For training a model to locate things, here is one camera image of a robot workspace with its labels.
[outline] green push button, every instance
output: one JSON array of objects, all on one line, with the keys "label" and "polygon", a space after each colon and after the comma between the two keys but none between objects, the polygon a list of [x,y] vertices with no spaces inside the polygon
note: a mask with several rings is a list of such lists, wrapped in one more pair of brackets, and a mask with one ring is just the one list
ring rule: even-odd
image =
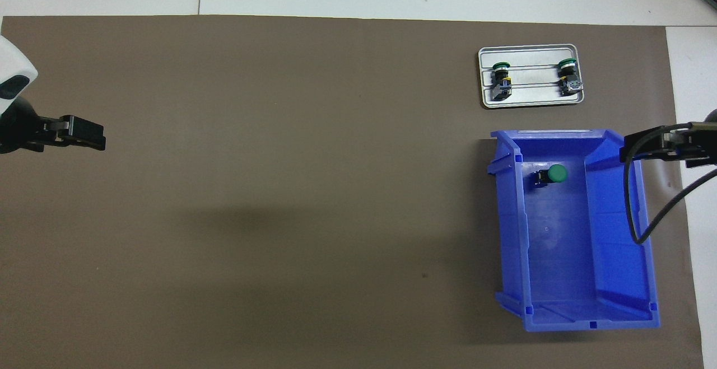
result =
[{"label": "green push button", "polygon": [[556,163],[548,169],[548,178],[553,180],[553,183],[563,183],[568,180],[568,170],[565,166]]}]

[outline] brown table surface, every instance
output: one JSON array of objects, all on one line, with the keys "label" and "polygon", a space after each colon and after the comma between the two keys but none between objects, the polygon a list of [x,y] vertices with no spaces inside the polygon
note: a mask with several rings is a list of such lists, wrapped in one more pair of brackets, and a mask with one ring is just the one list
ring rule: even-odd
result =
[{"label": "brown table surface", "polygon": [[[2,367],[702,367],[686,214],[659,330],[526,333],[501,288],[497,129],[674,122],[662,27],[6,17],[39,114],[106,152],[2,157]],[[484,46],[574,43],[585,101],[487,110]],[[646,164],[655,213],[678,164]]]}]

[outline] blue container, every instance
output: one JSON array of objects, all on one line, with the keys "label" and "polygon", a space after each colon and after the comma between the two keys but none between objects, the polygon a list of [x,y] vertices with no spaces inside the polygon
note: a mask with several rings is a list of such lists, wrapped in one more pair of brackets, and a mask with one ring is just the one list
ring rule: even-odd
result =
[{"label": "blue container", "polygon": [[[625,218],[614,131],[497,131],[500,304],[527,331],[660,326],[650,241],[632,242]],[[535,184],[535,172],[567,168],[562,183]],[[647,228],[639,162],[632,169],[637,229]]]}]

